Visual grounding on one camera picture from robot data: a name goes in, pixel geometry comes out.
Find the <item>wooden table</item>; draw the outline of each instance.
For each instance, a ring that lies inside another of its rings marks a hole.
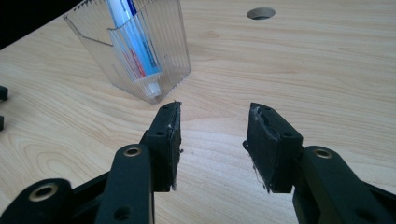
[[[268,194],[242,148],[251,102],[337,151],[396,193],[396,2],[182,0],[192,72],[158,105],[113,87],[62,17],[0,51],[0,211],[38,180],[76,187],[109,170],[158,108],[181,109],[177,191],[157,223],[297,223],[291,194]],[[271,7],[273,18],[247,12]]]

